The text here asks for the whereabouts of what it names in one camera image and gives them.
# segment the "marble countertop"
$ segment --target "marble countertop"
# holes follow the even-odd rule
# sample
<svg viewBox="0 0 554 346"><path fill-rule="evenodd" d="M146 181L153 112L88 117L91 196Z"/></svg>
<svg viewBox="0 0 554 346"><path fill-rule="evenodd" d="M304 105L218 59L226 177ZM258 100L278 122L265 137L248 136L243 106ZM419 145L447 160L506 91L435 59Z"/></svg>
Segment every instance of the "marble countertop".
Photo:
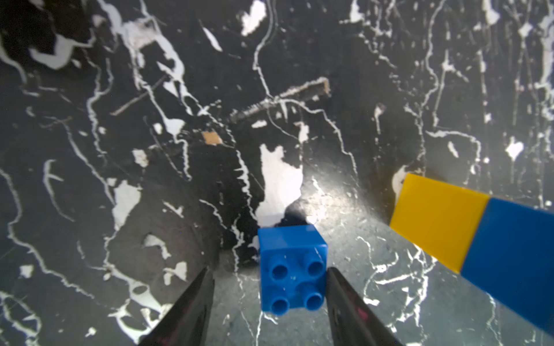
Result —
<svg viewBox="0 0 554 346"><path fill-rule="evenodd" d="M553 210L553 43L548 0L1 3L0 345L138 343L205 266L206 345L330 345L259 307L299 219L406 346L554 345L387 226L408 172Z"/></svg>

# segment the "brown stain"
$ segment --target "brown stain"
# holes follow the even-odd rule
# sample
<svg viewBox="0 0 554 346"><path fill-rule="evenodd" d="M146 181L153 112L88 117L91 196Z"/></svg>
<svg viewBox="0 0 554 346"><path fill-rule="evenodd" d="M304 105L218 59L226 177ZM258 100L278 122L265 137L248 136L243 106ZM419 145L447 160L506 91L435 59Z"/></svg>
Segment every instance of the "brown stain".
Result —
<svg viewBox="0 0 554 346"><path fill-rule="evenodd" d="M204 136L204 141L207 145L216 146L218 144L223 144L221 137L217 134L216 131L202 132L202 135Z"/></svg>

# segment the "duplo block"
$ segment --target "duplo block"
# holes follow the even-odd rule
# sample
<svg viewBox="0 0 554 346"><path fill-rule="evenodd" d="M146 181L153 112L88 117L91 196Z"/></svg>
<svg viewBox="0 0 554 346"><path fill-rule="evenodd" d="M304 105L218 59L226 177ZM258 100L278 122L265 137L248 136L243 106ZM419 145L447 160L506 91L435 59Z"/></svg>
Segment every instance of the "duplo block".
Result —
<svg viewBox="0 0 554 346"><path fill-rule="evenodd" d="M313 225L264 228L260 241L261 310L317 310L325 297L327 243Z"/></svg>
<svg viewBox="0 0 554 346"><path fill-rule="evenodd" d="M461 275L554 334L554 214L491 198Z"/></svg>
<svg viewBox="0 0 554 346"><path fill-rule="evenodd" d="M460 274L490 196L408 174L391 228Z"/></svg>

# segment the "yellow block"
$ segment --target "yellow block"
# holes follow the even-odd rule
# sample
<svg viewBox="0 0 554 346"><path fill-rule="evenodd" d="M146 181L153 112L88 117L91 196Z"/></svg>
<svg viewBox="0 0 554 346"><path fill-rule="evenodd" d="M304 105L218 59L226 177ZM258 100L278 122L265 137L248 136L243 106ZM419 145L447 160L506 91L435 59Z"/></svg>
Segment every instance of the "yellow block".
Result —
<svg viewBox="0 0 554 346"><path fill-rule="evenodd" d="M489 196L408 174L391 228L460 274Z"/></svg>

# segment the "blue lego brick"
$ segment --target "blue lego brick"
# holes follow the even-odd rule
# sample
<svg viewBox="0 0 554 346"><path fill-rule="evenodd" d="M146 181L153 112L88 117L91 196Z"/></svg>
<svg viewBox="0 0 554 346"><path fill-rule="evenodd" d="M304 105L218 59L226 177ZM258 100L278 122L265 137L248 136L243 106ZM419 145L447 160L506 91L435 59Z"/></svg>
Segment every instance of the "blue lego brick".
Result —
<svg viewBox="0 0 554 346"><path fill-rule="evenodd" d="M554 332L554 214L491 198L461 275Z"/></svg>
<svg viewBox="0 0 554 346"><path fill-rule="evenodd" d="M260 241L261 310L317 310L325 298L327 243L313 225L264 228Z"/></svg>

